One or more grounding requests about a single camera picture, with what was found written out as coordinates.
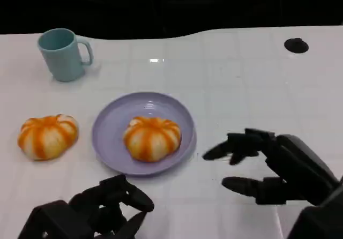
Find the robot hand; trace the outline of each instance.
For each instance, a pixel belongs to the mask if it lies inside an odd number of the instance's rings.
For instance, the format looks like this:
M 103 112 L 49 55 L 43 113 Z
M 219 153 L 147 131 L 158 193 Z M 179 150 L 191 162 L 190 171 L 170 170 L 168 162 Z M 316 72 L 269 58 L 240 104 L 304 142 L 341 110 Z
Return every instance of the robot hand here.
M 244 134 L 229 133 L 227 141 L 209 150 L 203 158 L 215 160 L 231 154 L 230 165 L 262 152 L 267 165 L 279 177 L 263 181 L 226 177 L 222 185 L 245 196 L 255 197 L 257 204 L 285 204 L 287 200 L 307 200 L 321 204 L 339 181 L 328 166 L 298 137 L 275 136 L 273 132 L 245 129 Z
M 287 200 L 307 200 L 315 206 L 303 209 L 288 239 L 339 239 L 343 237 L 343 178 L 338 181 L 328 166 L 298 137 L 245 129 L 229 133 L 227 141 L 209 150 L 203 158 L 215 160 L 231 154 L 230 165 L 262 152 L 267 165 L 279 177 L 263 181 L 226 177 L 222 185 L 257 204 L 285 204 Z
M 141 212 L 127 221 L 119 203 Z M 133 239 L 153 209 L 145 193 L 118 175 L 75 195 L 68 204 L 58 200 L 36 207 L 18 238 L 91 239 L 97 232 L 98 239 Z

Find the white tabletop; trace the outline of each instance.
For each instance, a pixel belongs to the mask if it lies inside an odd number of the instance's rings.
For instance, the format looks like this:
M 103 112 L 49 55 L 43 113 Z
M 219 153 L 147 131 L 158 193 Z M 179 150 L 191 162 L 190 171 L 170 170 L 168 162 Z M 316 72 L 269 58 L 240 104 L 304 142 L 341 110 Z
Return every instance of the white tabletop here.
M 0 35 L 0 237 L 16 238 L 34 206 L 71 196 L 117 173 L 95 158 L 91 128 L 110 101 L 136 91 L 169 94 L 198 133 L 191 160 L 154 178 L 130 178 L 155 202 L 137 239 L 286 238 L 307 204 L 257 206 L 220 185 L 226 176 L 273 176 L 264 157 L 231 167 L 201 155 L 245 127 L 302 138 L 337 177 L 343 173 L 343 28 L 220 29 L 163 40 L 89 39 L 95 64 L 71 83 L 52 79 L 38 34 Z M 305 54 L 284 41 L 301 37 Z M 80 125 L 61 158 L 32 162 L 17 146 L 27 118 L 64 113 Z M 124 206 L 124 214 L 135 211 Z

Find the lavender plate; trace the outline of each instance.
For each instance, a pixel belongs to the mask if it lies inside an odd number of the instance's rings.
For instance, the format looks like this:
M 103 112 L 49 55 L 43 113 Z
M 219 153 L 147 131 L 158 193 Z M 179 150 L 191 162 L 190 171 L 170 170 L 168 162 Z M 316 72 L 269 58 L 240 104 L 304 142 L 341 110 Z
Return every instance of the lavender plate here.
M 181 128 L 181 145 L 172 155 L 159 162 L 133 159 L 123 142 L 123 133 L 135 116 L 167 118 Z M 132 93 L 111 102 L 95 120 L 93 147 L 98 158 L 110 168 L 127 175 L 152 175 L 178 164 L 193 153 L 196 131 L 188 110 L 179 101 L 160 93 Z

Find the orange-striped bun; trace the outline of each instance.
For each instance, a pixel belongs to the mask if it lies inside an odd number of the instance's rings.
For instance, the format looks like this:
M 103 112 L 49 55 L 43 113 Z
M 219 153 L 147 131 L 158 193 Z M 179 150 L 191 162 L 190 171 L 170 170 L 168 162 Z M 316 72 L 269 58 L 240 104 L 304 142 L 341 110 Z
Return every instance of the orange-striped bun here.
M 124 132 L 124 143 L 137 160 L 155 162 L 172 154 L 180 146 L 177 124 L 160 117 L 135 117 Z
M 78 138 L 78 124 L 71 116 L 58 114 L 29 118 L 21 127 L 18 145 L 34 160 L 60 156 Z

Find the light blue mug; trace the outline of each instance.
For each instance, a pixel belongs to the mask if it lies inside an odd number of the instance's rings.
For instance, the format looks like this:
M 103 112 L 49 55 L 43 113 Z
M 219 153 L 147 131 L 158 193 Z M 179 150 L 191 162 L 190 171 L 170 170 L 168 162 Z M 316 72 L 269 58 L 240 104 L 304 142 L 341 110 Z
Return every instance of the light blue mug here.
M 78 43 L 86 46 L 90 55 L 88 62 L 81 60 Z M 93 63 L 93 52 L 89 42 L 76 38 L 75 33 L 65 28 L 56 28 L 43 33 L 38 39 L 38 48 L 56 80 L 73 81 L 85 73 L 84 66 Z

